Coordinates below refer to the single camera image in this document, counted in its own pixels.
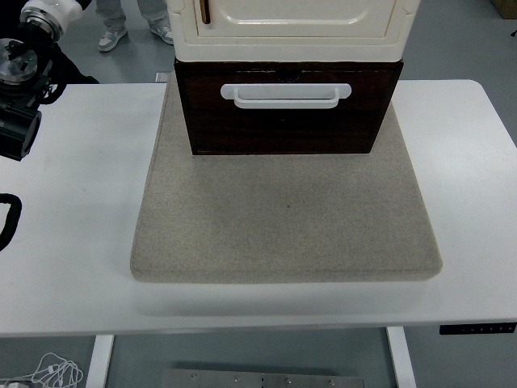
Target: gray felt pad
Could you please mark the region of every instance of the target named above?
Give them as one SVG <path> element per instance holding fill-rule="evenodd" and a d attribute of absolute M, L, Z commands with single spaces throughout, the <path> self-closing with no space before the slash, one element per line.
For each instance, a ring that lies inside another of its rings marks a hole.
<path fill-rule="evenodd" d="M 137 280 L 425 280 L 441 266 L 393 108 L 370 154 L 192 156 L 171 77 L 133 243 Z"/>

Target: person's leg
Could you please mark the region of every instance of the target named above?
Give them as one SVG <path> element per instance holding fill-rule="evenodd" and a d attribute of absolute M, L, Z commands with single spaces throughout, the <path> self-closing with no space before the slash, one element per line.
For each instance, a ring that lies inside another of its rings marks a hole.
<path fill-rule="evenodd" d="M 165 0 L 137 0 L 142 17 L 150 28 L 170 26 Z"/>
<path fill-rule="evenodd" d="M 165 43 L 174 44 L 165 0 L 137 1 L 140 13 L 147 20 L 151 32 L 160 36 Z"/>
<path fill-rule="evenodd" d="M 104 27 L 109 32 L 122 32 L 126 15 L 120 0 L 97 0 L 95 13 L 103 18 Z"/>
<path fill-rule="evenodd" d="M 103 18 L 106 31 L 99 41 L 99 51 L 111 51 L 119 43 L 120 38 L 128 33 L 125 27 L 126 15 L 120 0 L 97 0 L 97 15 Z"/>

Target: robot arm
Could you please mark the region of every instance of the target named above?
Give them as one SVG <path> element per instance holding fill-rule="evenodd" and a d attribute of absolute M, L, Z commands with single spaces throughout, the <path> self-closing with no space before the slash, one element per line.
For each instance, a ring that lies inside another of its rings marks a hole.
<path fill-rule="evenodd" d="M 90 3 L 91 0 L 29 0 L 22 9 L 20 21 L 39 26 L 57 42 L 66 33 L 69 23 L 80 19 Z"/>
<path fill-rule="evenodd" d="M 68 83 L 97 83 L 82 75 L 57 45 L 90 2 L 30 0 L 17 10 L 18 26 L 2 30 L 0 156 L 21 160 L 29 153 L 40 127 L 39 106 L 55 102 Z"/>

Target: brown handle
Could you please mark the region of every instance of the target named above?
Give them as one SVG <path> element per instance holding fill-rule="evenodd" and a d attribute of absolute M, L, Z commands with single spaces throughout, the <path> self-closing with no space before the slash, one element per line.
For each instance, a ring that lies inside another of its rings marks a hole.
<path fill-rule="evenodd" d="M 208 1 L 209 0 L 200 0 L 201 20 L 203 20 L 204 24 L 210 24 L 210 6 Z"/>

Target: metal plate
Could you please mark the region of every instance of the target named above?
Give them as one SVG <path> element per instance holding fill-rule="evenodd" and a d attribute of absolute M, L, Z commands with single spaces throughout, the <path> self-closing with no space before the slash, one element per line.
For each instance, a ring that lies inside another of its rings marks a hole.
<path fill-rule="evenodd" d="M 359 377 L 172 369 L 167 388 L 364 388 Z"/>
<path fill-rule="evenodd" d="M 0 82 L 9 85 L 18 85 L 27 81 L 36 74 L 38 61 L 36 53 L 27 50 L 15 59 L 9 59 L 9 44 L 22 44 L 19 40 L 0 39 Z"/>
<path fill-rule="evenodd" d="M 170 72 L 156 73 L 155 82 L 168 82 L 170 78 Z"/>

